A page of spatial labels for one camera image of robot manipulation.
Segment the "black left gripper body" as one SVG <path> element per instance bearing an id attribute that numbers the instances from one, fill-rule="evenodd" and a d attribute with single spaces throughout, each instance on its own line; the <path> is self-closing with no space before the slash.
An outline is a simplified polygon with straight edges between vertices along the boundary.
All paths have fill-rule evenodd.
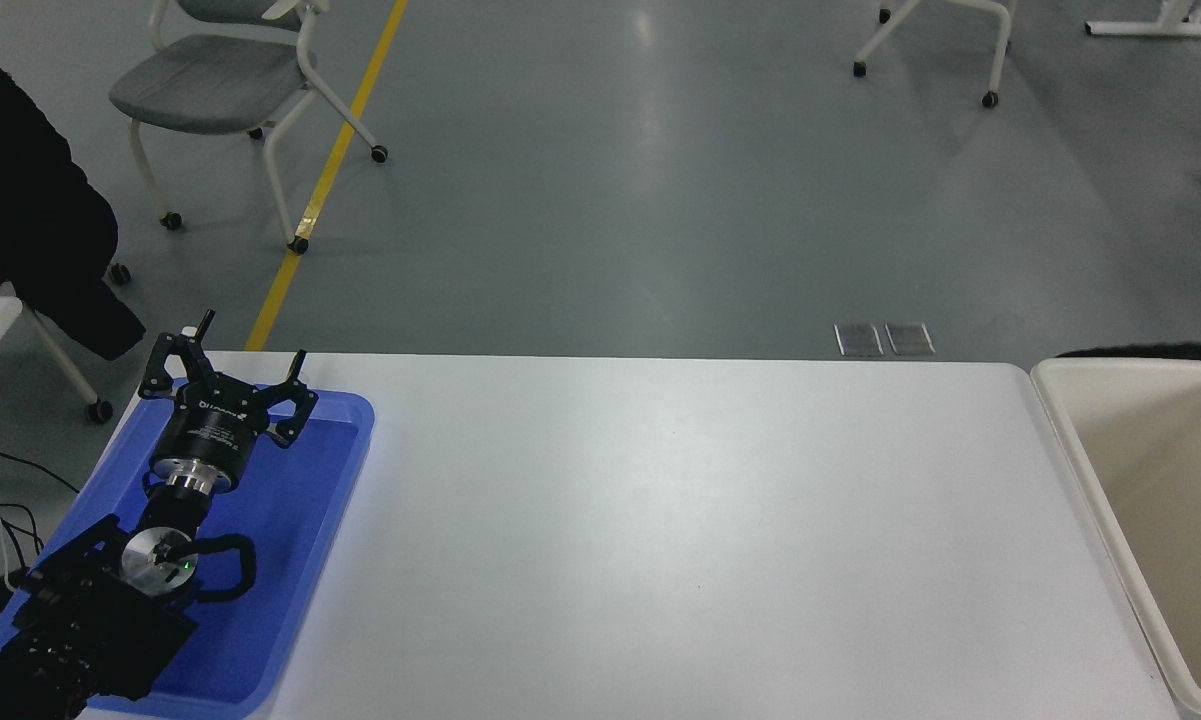
<path id="1" fill-rule="evenodd" d="M 198 461 L 221 478 L 240 478 L 253 446 L 268 427 L 259 388 L 233 378 L 185 382 L 153 451 L 153 472 L 169 478 L 174 466 Z"/>

